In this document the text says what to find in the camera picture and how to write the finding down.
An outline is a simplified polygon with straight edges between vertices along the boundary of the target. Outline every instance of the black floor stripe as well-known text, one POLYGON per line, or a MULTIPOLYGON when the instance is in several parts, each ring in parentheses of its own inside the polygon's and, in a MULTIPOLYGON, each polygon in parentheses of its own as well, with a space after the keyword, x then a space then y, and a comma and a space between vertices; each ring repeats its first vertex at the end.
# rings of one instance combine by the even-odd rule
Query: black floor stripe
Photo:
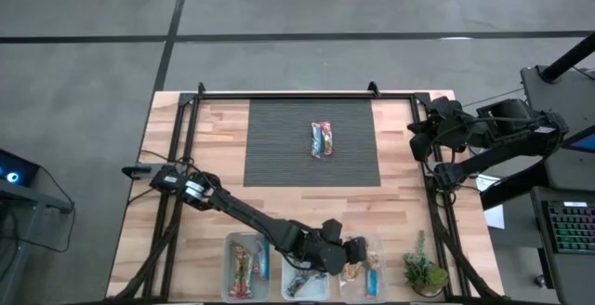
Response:
POLYGON ((155 84, 152 88, 153 92, 162 91, 164 89, 165 79, 167 78, 167 69, 169 68, 169 61, 171 61, 171 54, 174 51, 175 37, 178 33, 179 21, 182 18, 184 3, 186 3, 186 0, 176 0, 176 7, 174 8, 174 13, 171 17, 171 22, 169 23, 169 30, 167 31, 164 53, 161 55, 159 69, 157 70, 157 76, 155 77, 155 84))
POLYGON ((0 44, 159 43, 167 35, 0 36, 0 44))
MULTIPOLYGON (((181 13, 172 19, 177 29, 181 13)), ((244 43, 294 41, 391 41, 434 39, 538 39, 586 37, 595 31, 534 32, 429 32, 429 33, 263 33, 110 36, 20 36, 0 37, 0 44, 95 44, 95 43, 244 43)))
POLYGON ((586 37, 594 31, 538 32, 430 32, 430 33, 267 33, 267 34, 195 34, 178 35, 181 43, 242 43, 293 41, 381 41, 432 39, 537 39, 586 37))

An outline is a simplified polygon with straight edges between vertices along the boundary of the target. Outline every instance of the ribbed rubber mat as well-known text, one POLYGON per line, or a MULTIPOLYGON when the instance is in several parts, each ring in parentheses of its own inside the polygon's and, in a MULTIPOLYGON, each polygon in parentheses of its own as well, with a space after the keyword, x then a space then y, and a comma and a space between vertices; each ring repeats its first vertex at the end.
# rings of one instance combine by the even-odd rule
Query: ribbed rubber mat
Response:
POLYGON ((250 101, 244 186, 379 186, 368 99, 250 101), (311 123, 330 121, 334 151, 311 156, 311 123))

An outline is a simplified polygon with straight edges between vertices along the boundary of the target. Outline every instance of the plant pot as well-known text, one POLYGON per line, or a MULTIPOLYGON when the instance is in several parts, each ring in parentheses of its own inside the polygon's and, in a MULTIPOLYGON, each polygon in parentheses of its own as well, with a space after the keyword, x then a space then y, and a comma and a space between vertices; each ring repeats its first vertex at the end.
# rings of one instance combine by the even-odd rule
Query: plant pot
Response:
POLYGON ((438 291, 431 290, 425 286, 414 286, 413 289, 423 297, 434 298, 440 295, 443 292, 443 288, 441 287, 438 291))

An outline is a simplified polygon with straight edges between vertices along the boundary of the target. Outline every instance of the white paper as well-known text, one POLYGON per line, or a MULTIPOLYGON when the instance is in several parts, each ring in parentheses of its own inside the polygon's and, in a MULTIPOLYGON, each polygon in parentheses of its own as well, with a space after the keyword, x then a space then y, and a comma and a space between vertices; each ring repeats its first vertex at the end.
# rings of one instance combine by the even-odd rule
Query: white paper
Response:
MULTIPOLYGON (((499 180, 499 178, 480 175, 475 180, 475 184, 479 191, 483 191, 499 180)), ((504 209, 502 208, 502 205, 494 206, 487 211, 483 211, 483 213, 485 215, 485 221, 489 227, 504 230, 504 209)))

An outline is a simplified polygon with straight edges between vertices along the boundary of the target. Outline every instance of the blue glowing light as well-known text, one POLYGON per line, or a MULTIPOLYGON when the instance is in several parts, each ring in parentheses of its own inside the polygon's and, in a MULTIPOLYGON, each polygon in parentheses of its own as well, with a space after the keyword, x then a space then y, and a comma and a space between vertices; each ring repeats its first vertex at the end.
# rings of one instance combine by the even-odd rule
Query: blue glowing light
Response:
POLYGON ((17 180, 19 180, 19 174, 17 173, 10 173, 7 175, 7 180, 11 183, 16 182, 17 180))

